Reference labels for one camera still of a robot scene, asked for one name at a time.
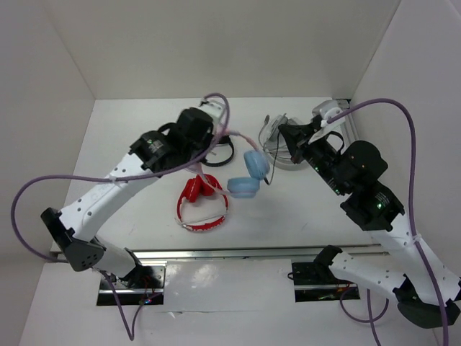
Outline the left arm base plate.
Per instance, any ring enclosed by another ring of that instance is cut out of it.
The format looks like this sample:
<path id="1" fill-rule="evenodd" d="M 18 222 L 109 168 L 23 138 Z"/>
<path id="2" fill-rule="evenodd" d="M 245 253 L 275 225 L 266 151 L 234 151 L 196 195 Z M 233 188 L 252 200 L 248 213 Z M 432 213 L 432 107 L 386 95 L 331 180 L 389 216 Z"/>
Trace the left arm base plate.
<path id="1" fill-rule="evenodd" d="M 166 262 L 150 261 L 145 266 L 150 267 L 151 273 L 144 275 L 136 283 L 129 284 L 111 274 L 111 284 L 119 297 L 122 306 L 159 306 L 164 304 L 164 285 L 166 281 Z"/>

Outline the black small headphones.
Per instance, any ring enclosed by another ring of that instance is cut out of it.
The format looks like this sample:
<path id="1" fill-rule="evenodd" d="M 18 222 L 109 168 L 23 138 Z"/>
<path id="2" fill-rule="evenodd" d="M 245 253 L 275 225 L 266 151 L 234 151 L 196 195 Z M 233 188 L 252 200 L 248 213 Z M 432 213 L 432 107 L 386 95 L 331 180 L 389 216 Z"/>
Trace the black small headphones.
<path id="1" fill-rule="evenodd" d="M 202 160 L 206 167 L 218 168 L 232 162 L 235 147 L 230 136 L 223 136 L 218 145 Z"/>

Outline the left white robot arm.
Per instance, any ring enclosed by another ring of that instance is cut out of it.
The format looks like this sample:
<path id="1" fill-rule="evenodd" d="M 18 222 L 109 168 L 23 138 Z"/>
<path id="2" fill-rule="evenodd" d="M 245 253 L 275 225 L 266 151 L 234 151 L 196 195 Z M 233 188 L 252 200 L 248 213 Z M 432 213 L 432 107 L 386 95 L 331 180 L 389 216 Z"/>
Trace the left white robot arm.
<path id="1" fill-rule="evenodd" d="M 134 253 L 98 236 L 105 222 L 127 201 L 205 151 L 223 116 L 223 108 L 210 102 L 181 111 L 174 123 L 143 133 L 121 162 L 70 205 L 47 208 L 41 219 L 76 272 L 101 270 L 116 276 L 127 288 L 139 285 L 152 272 Z"/>

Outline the pink blue cat-ear headphones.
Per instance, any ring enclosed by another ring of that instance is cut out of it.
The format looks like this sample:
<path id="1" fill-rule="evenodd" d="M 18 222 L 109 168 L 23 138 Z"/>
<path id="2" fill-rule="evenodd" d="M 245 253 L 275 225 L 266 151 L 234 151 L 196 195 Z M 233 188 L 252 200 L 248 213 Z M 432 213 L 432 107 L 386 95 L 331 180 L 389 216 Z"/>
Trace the pink blue cat-ear headphones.
<path id="1" fill-rule="evenodd" d="M 227 130 L 227 136 L 238 136 L 243 138 L 252 149 L 246 151 L 243 159 L 248 171 L 247 177 L 234 177 L 228 180 L 227 188 L 215 187 L 212 185 L 210 179 L 205 176 L 202 171 L 201 164 L 193 164 L 191 167 L 192 172 L 198 174 L 203 182 L 209 186 L 216 193 L 226 195 L 232 198 L 254 198 L 260 189 L 261 181 L 267 178 L 270 171 L 269 162 L 265 154 L 258 148 L 256 142 L 235 130 Z"/>

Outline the aluminium rail front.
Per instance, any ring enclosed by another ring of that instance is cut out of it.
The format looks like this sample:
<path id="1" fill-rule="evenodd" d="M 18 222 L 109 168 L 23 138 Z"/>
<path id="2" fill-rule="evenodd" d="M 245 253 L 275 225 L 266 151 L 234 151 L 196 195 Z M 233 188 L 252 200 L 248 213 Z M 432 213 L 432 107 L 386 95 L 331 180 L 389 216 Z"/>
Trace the aluminium rail front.
<path id="1" fill-rule="evenodd" d="M 251 259 L 277 257 L 315 257 L 325 246 L 320 247 L 265 247 L 265 248 L 229 248 L 229 249 L 167 249 L 132 250 L 140 260 L 203 260 L 203 259 Z M 356 255 L 385 254 L 386 251 L 376 244 L 342 246 L 343 251 Z M 62 251 L 53 245 L 50 254 L 63 257 Z"/>

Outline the white grey headphones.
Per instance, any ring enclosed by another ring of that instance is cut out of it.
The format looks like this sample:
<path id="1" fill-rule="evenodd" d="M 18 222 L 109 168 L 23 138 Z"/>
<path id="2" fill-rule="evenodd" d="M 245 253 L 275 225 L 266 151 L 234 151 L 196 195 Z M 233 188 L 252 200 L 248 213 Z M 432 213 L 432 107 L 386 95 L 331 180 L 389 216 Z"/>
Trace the white grey headphones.
<path id="1" fill-rule="evenodd" d="M 279 134 L 278 126 L 282 124 L 301 125 L 301 121 L 296 117 L 288 117 L 286 114 L 271 117 L 267 115 L 264 118 L 258 141 L 263 152 L 267 155 L 269 163 L 285 171 L 300 171 L 307 169 L 308 164 L 303 161 L 294 164 L 291 161 L 289 151 L 284 138 Z"/>

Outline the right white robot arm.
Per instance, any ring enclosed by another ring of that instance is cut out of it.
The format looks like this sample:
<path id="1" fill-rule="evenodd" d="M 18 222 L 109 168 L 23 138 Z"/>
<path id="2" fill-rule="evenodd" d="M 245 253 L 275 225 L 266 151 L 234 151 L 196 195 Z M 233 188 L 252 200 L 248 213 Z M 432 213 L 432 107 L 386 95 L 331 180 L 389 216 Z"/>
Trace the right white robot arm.
<path id="1" fill-rule="evenodd" d="M 420 235 L 411 232 L 409 217 L 395 194 L 379 182 L 388 168 L 378 149 L 355 141 L 337 151 L 326 138 L 312 141 L 315 126 L 280 125 L 292 161 L 307 161 L 337 194 L 346 196 L 341 209 L 370 234 L 402 266 L 402 271 L 375 267 L 328 245 L 315 259 L 318 280 L 334 278 L 356 283 L 397 304 L 399 312 L 424 329 L 442 326 L 440 305 L 448 325 L 460 315 L 460 277 L 446 267 Z"/>

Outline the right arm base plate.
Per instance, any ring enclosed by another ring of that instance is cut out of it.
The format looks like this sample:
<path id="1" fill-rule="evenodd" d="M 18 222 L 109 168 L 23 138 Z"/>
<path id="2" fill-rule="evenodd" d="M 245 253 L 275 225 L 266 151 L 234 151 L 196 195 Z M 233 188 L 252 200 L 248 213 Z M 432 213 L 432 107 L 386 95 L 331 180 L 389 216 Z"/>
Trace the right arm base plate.
<path id="1" fill-rule="evenodd" d="M 293 282 L 295 301 L 338 301 L 360 299 L 355 283 L 335 278 L 329 271 L 314 262 L 293 262 L 287 278 Z"/>

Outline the red headphones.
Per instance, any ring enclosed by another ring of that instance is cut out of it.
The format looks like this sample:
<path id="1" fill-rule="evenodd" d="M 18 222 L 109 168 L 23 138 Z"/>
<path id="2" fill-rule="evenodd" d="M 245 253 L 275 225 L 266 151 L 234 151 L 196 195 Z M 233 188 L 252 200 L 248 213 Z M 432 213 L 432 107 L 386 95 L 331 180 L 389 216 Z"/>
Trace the red headphones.
<path id="1" fill-rule="evenodd" d="M 193 233 L 206 233 L 222 226 L 230 202 L 226 195 L 218 194 L 221 189 L 219 181 L 210 174 L 188 179 L 176 203 L 176 222 Z"/>

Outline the aluminium rail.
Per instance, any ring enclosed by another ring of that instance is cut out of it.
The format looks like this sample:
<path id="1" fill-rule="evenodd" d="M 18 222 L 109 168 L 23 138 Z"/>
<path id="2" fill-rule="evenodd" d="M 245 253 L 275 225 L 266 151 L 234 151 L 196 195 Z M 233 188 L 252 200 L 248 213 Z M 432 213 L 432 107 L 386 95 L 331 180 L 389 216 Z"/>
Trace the aluminium rail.
<path id="1" fill-rule="evenodd" d="M 350 99 L 336 99 L 336 101 L 338 102 L 338 105 L 342 111 L 348 110 L 350 108 Z M 339 128 L 341 129 L 344 143 L 347 147 L 353 142 L 359 140 L 359 135 L 351 113 L 345 116 L 343 120 L 344 122 L 340 124 Z"/>
<path id="2" fill-rule="evenodd" d="M 167 249 L 132 250 L 140 260 L 203 260 L 203 259 L 251 259 L 277 257 L 315 257 L 325 246 L 320 247 L 265 247 L 265 248 L 229 248 L 229 249 Z M 342 246 L 343 251 L 356 255 L 385 254 L 386 251 L 376 244 Z M 53 245 L 50 254 L 63 257 L 62 251 Z"/>

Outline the aluminium rail right side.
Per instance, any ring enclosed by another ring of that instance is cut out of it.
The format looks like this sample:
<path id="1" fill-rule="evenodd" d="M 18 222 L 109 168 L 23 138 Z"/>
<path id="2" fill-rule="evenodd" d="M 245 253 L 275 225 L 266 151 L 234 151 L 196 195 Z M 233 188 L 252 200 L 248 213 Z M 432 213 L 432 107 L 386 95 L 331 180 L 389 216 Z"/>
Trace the aluminium rail right side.
<path id="1" fill-rule="evenodd" d="M 338 105 L 342 111 L 348 110 L 350 108 L 350 99 L 336 99 L 336 101 L 338 102 Z M 359 140 L 359 135 L 351 113 L 345 116 L 343 120 L 344 122 L 340 124 L 339 128 L 341 129 L 344 143 L 347 147 L 353 142 Z"/>

